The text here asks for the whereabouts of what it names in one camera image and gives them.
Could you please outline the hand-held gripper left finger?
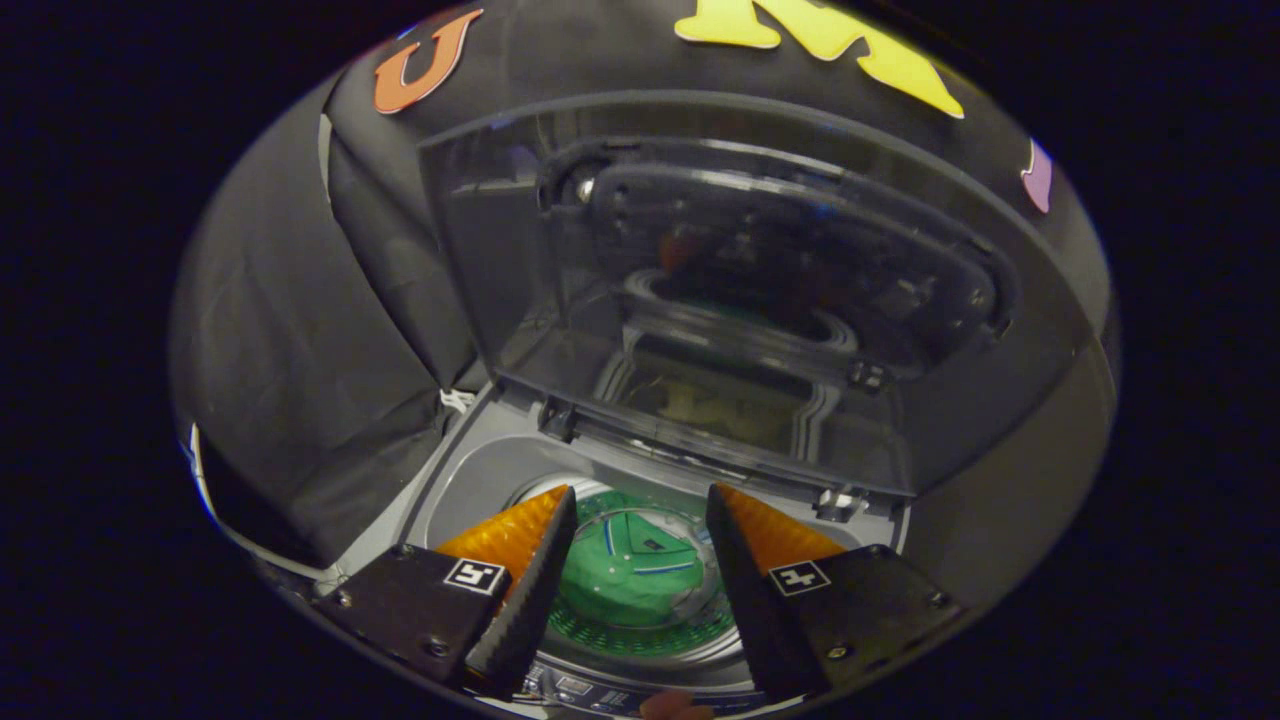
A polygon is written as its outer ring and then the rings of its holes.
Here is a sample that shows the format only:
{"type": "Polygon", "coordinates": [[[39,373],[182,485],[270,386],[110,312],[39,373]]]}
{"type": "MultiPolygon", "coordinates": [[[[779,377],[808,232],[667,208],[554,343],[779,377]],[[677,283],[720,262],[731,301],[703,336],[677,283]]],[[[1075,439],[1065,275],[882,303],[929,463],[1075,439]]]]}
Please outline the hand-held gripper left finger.
{"type": "Polygon", "coordinates": [[[358,650],[454,693],[512,700],[547,632],[579,528],[554,486],[433,548],[398,543],[315,610],[358,650]]]}

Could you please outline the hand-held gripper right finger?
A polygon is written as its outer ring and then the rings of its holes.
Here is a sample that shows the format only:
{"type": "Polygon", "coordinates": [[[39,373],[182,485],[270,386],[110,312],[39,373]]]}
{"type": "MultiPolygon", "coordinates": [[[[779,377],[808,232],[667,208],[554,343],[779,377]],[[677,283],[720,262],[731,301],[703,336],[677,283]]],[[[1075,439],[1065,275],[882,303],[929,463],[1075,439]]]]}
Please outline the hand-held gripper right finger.
{"type": "Polygon", "coordinates": [[[751,682],[771,702],[852,694],[966,616],[890,547],[849,548],[732,486],[708,489],[705,524],[751,682]]]}

